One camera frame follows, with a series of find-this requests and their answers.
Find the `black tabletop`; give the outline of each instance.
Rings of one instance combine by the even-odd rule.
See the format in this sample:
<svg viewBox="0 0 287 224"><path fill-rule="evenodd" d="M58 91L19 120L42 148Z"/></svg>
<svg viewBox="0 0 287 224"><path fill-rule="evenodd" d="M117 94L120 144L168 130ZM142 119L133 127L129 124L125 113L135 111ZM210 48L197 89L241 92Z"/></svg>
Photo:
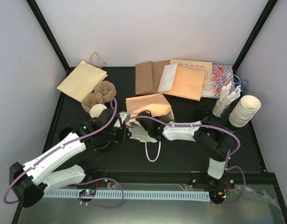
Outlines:
<svg viewBox="0 0 287 224"><path fill-rule="evenodd" d="M104 68L108 77L106 80L115 85L118 101L118 111L126 111L126 98L135 95L135 68ZM165 95L171 104L176 122L192 122L193 113L198 101ZM215 99L202 98L201 102L214 105ZM228 114L236 106L233 103L227 114L222 118L216 118L225 125ZM55 120L55 129L49 147L59 142L60 132L67 127L74 127L80 122L90 119L90 115L84 111L81 103L65 96L60 108L59 117ZM249 122L245 127L236 131L235 135L241 141L240 150L233 155L229 166L239 165L244 172L261 172L262 156L253 126ZM158 150L158 143L148 143L150 158L155 158ZM96 171L147 171L147 172L206 172L209 164L209 157L206 152L199 149L199 145L191 141L175 140L163 141L161 152L156 162L149 162L146 158L144 143L137 140L128 140L124 143L113 143L112 148L106 153L87 149L84 152L72 157L58 169L71 167L79 162L87 162L88 166Z"/></svg>

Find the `white wall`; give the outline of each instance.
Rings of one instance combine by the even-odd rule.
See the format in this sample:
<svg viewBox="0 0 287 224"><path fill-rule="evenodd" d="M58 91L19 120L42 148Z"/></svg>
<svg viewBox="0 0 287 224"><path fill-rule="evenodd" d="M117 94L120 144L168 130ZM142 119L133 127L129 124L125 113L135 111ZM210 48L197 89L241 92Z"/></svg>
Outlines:
<svg viewBox="0 0 287 224"><path fill-rule="evenodd" d="M287 0L276 4L238 73L250 82L246 94L262 102L253 122L287 205Z"/></svg>
<svg viewBox="0 0 287 224"><path fill-rule="evenodd" d="M9 166L40 155L64 75L26 1L0 0L0 224L17 206L2 201Z"/></svg>
<svg viewBox="0 0 287 224"><path fill-rule="evenodd" d="M267 0L37 0L68 63L233 64Z"/></svg>

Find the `stack of paper cups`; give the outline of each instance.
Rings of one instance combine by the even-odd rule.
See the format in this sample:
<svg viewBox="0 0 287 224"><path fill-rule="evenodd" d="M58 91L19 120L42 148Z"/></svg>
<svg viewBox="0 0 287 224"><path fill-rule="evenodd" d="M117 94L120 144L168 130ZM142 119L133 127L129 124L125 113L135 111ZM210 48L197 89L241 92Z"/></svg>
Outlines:
<svg viewBox="0 0 287 224"><path fill-rule="evenodd" d="M261 102L254 96L243 96L229 116L234 127L243 127L261 108Z"/></svg>

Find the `gray floor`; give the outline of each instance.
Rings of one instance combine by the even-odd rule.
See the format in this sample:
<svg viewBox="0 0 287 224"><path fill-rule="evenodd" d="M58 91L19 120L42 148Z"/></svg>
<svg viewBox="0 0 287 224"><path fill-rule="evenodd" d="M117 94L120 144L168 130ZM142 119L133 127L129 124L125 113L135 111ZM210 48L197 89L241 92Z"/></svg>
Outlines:
<svg viewBox="0 0 287 224"><path fill-rule="evenodd" d="M281 211L272 186L250 186L243 200L230 207L213 207L206 202L126 200L118 209L79 205L77 199L43 198L23 209L20 224L281 224ZM268 197L261 194L265 190ZM95 200L115 205L113 200Z"/></svg>

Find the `black metal frame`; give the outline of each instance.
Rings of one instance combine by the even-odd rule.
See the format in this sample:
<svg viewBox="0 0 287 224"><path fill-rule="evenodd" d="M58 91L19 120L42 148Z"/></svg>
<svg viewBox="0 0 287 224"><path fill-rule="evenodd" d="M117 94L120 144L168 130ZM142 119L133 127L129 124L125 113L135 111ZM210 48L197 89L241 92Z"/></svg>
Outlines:
<svg viewBox="0 0 287 224"><path fill-rule="evenodd" d="M65 59L65 56L63 55L56 39L53 36L53 33L51 32L40 8L38 7L35 0L26 0L33 11L36 19L38 20L39 24L41 25L44 33L46 34L49 42L51 43L56 55L58 56L60 62L62 63L64 69L67 72L67 76L70 74L70 72L74 68L70 68L68 62ZM244 47L242 48L235 64L233 65L233 71L234 74L236 74L236 71L238 70L240 64L244 60L246 54L248 53L249 49L251 48L253 42L255 41L257 35L259 34L261 28L263 27L265 21L267 20L269 14L273 10L275 4L278 0L268 0L263 12L261 13L256 25L254 26L250 36L248 37ZM61 107L65 99L65 94L60 93L57 106L53 115L53 119L51 122L51 126L49 128L48 136L44 145L44 151L49 149L52 137L55 132L55 128L57 125L57 120L60 115ZM274 173L267 173L266 172L266 165L264 162L264 158L262 156L260 146L258 145L258 153L261 155L261 158L259 158L260 162L262 163L263 172L262 173L245 173L246 178L246 184L257 184L257 185L273 185L275 193L277 195L280 208L283 214L283 217L285 219L285 222L287 223L287 208L284 202L283 195L281 193L279 184L277 182L276 176ZM109 177L113 178L119 182L125 182L125 183L178 183L178 184L192 184L194 178L199 178L199 176L204 176L205 173L153 173L153 172L116 172L116 171L109 171L109 172L95 172L95 177ZM242 184L243 179L240 173L225 173L224 178L226 179L233 179L236 184ZM12 223L16 224L18 223L20 213L22 210L22 205L19 203L17 210L15 212L14 218Z"/></svg>

